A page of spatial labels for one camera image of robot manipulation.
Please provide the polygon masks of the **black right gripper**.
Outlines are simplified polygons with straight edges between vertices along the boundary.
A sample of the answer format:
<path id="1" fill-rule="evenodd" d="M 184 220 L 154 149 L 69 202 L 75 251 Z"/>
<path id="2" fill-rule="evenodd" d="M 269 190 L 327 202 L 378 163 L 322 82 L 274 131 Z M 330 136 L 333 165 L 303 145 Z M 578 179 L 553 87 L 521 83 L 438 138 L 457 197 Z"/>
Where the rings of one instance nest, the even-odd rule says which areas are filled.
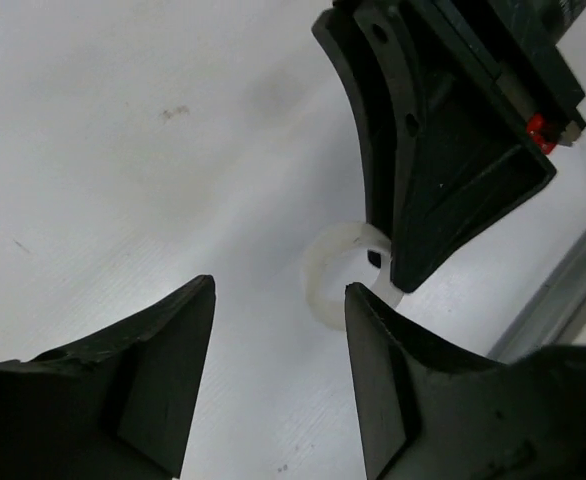
<path id="1" fill-rule="evenodd" d="M 312 32 L 347 93 L 367 221 L 417 290 L 540 192 L 586 129 L 557 46 L 585 1 L 336 1 Z"/>

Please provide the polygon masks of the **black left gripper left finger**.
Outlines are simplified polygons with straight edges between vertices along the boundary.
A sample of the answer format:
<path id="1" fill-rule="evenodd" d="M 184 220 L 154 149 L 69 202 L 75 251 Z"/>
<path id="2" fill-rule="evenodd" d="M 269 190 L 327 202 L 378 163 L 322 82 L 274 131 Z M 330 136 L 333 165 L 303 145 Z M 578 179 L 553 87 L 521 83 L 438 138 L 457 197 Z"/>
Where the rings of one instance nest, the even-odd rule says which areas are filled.
<path id="1" fill-rule="evenodd" d="M 176 479 L 212 331 L 214 279 L 22 362 L 0 362 L 0 479 Z"/>

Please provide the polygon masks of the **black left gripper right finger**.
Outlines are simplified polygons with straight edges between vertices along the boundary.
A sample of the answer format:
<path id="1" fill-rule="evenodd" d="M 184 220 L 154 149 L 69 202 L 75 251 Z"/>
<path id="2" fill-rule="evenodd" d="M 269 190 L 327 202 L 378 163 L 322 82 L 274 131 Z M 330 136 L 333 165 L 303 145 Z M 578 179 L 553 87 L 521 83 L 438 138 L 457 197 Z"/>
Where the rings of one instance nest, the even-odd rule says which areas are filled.
<path id="1" fill-rule="evenodd" d="M 586 346 L 499 363 L 360 283 L 345 324 L 368 478 L 586 479 Z"/>

